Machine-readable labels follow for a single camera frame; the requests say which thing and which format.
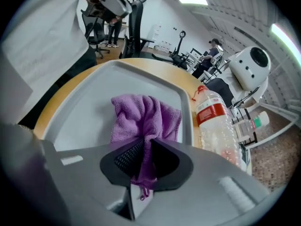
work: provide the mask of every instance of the person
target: person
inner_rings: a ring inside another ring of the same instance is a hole
[[[10,20],[2,36],[0,63],[11,66],[32,90],[12,123],[33,129],[56,91],[96,65],[95,52],[79,26],[78,2],[26,0]]]
[[[108,47],[109,48],[112,47],[112,35],[113,35],[114,31],[115,31],[115,33],[114,33],[113,48],[119,47],[118,44],[117,44],[117,40],[118,40],[118,36],[119,36],[120,30],[121,30],[121,27],[122,27],[122,21],[121,20],[117,21],[113,25],[109,25],[109,41],[108,41]]]
[[[220,51],[218,46],[220,45],[220,42],[218,39],[212,39],[209,41],[211,44],[211,49],[208,55],[200,58],[202,62],[199,64],[198,68],[195,70],[195,72],[192,73],[192,76],[196,77],[197,79],[202,75],[204,71],[207,71],[211,66],[211,58],[216,56]]]

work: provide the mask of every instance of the black cap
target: black cap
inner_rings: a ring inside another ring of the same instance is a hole
[[[218,39],[212,39],[211,41],[209,41],[209,43],[211,42],[215,42],[217,45],[220,45],[220,42],[218,41]]]

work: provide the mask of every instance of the round table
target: round table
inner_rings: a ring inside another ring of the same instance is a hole
[[[154,59],[146,59],[146,58],[126,58],[122,59],[124,62],[127,62],[137,68],[140,68],[144,71],[147,71],[151,74],[154,74],[168,82],[171,82],[182,89],[184,89],[190,98],[193,97],[195,91],[198,89],[198,86],[202,85],[202,83],[191,76],[185,70],[175,67],[174,65],[154,60]],[[102,66],[103,64],[96,65],[90,69],[83,71],[78,74],[66,84],[64,84],[55,95],[49,100],[44,110],[42,111],[36,126],[34,128],[34,133],[38,138],[42,138],[44,131],[50,122],[52,116],[54,115],[57,108],[60,104],[65,100],[65,98],[69,95],[69,93],[80,83],[82,82],[90,73],[95,71],[97,68]],[[194,110],[195,105],[192,100],[190,100],[190,107]],[[201,142],[199,140],[199,127],[196,121],[196,115],[194,111],[191,111],[192,119],[193,119],[193,136],[194,136],[194,146],[201,148]]]

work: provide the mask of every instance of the tray rim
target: tray rim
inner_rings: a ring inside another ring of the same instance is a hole
[[[191,107],[190,107],[190,99],[189,99],[189,95],[188,93],[182,89],[181,87],[165,80],[165,79],[162,79],[150,72],[147,72],[143,69],[140,69],[138,67],[135,67],[127,62],[124,62],[124,61],[121,61],[121,60],[118,60],[118,59],[114,59],[114,60],[110,60],[110,61],[107,61],[105,63],[103,63],[102,66],[99,66],[96,70],[94,70],[92,73],[90,73],[85,79],[83,79],[80,83],[78,83],[78,85],[68,94],[68,96],[66,96],[66,98],[64,99],[64,101],[59,105],[59,107],[56,109],[56,111],[54,112],[53,116],[51,117],[48,125],[46,126],[45,130],[44,130],[44,133],[43,133],[43,136],[41,139],[45,140],[45,137],[47,135],[47,133],[49,132],[49,129],[50,129],[50,126],[51,124],[53,123],[53,121],[55,120],[55,118],[58,116],[58,114],[60,113],[60,111],[62,110],[62,108],[65,106],[66,103],[68,103],[68,101],[70,100],[70,98],[81,88],[81,86],[86,83],[89,79],[91,79],[92,77],[96,76],[97,73],[99,73],[99,70],[103,70],[109,66],[112,66],[111,64],[115,65],[115,66],[120,66],[122,65],[122,67],[128,67],[130,68],[130,71],[134,72],[134,73],[138,73],[142,76],[147,76],[149,79],[153,80],[153,81],[157,81],[159,83],[163,83],[163,84],[168,84],[169,86],[171,87],[174,87],[174,88],[171,88],[173,90],[175,90],[176,92],[178,92],[177,90],[180,90],[184,96],[186,97],[186,102],[188,104],[188,108],[189,108],[189,112],[190,112],[190,116],[188,116],[186,118],[186,122],[189,123],[189,128],[190,128],[190,135],[187,135],[187,138],[190,138],[190,141],[191,143],[191,146],[194,145],[194,137],[193,137],[193,121],[192,121],[192,114],[191,114]]]

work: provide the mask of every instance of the white bottle cap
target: white bottle cap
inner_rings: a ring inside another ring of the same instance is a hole
[[[258,117],[260,119],[261,126],[266,126],[269,124],[269,116],[265,111],[261,112]]]

